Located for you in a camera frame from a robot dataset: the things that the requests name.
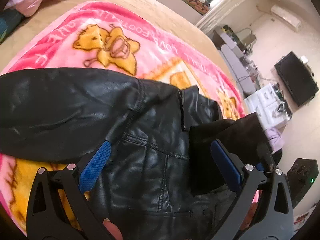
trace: black speaker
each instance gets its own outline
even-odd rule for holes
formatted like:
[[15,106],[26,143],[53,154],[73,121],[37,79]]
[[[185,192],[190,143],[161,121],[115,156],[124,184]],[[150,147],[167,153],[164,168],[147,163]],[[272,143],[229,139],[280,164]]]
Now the black speaker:
[[302,200],[319,174],[316,160],[298,158],[287,173],[292,207]]

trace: beige bed sheet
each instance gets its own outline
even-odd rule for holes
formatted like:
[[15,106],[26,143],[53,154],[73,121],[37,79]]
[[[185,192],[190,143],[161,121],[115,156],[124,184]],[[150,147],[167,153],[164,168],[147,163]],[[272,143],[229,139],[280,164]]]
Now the beige bed sheet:
[[[73,8],[74,6],[90,0],[56,0],[43,2],[39,10],[30,18],[21,23],[14,33],[0,45],[0,71],[9,63],[18,51],[39,34],[51,22]],[[224,60],[218,53],[212,41],[198,28],[186,19],[162,5],[156,0],[97,0],[108,1],[121,5],[153,25],[173,33],[190,46],[207,56],[213,63],[219,66],[233,81]]]

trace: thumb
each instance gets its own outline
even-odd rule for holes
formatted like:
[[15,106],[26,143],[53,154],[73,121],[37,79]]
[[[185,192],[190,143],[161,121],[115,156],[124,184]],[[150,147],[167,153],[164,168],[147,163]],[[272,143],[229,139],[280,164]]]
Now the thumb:
[[108,231],[113,235],[116,240],[123,240],[122,234],[119,228],[110,222],[108,218],[103,221],[103,225],[108,229]]

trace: white cabinet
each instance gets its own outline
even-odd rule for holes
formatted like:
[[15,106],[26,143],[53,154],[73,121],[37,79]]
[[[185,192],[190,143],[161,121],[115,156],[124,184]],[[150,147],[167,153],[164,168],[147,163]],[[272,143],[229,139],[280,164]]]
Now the white cabinet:
[[265,129],[270,127],[281,128],[289,121],[287,112],[280,112],[279,106],[283,102],[276,95],[271,84],[266,85],[260,90],[248,96],[245,100],[249,111],[256,112],[262,127]]

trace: black electronic device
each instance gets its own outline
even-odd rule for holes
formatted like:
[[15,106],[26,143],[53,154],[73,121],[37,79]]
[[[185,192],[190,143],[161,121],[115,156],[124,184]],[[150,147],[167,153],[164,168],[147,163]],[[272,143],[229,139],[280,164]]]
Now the black electronic device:
[[302,200],[319,174],[316,160],[298,158],[287,173],[292,207]]
[[298,106],[311,100],[318,92],[310,71],[292,51],[282,57],[275,68]]

